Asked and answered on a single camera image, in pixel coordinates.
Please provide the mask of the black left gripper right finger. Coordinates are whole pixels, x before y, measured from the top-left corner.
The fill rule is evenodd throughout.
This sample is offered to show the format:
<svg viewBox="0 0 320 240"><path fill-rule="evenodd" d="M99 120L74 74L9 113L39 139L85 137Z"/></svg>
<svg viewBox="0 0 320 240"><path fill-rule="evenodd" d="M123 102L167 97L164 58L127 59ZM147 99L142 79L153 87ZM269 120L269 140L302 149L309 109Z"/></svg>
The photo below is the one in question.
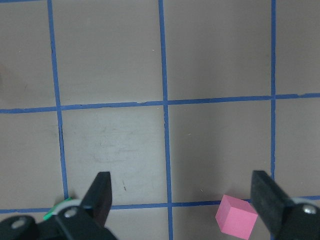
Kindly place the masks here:
<svg viewBox="0 0 320 240"><path fill-rule="evenodd" d="M251 175L251 203L275 240L318 240L320 208L311 200L289 197L263 170Z"/></svg>

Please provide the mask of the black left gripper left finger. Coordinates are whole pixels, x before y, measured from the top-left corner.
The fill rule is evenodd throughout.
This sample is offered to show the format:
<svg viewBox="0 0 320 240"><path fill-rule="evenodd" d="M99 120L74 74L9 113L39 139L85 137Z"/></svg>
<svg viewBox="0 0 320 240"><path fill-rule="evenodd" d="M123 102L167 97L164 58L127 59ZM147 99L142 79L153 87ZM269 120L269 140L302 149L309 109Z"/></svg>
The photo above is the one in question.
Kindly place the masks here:
<svg viewBox="0 0 320 240"><path fill-rule="evenodd" d="M110 240L105 223L111 206L111 174L99 172L83 199L61 206L54 220L65 240Z"/></svg>

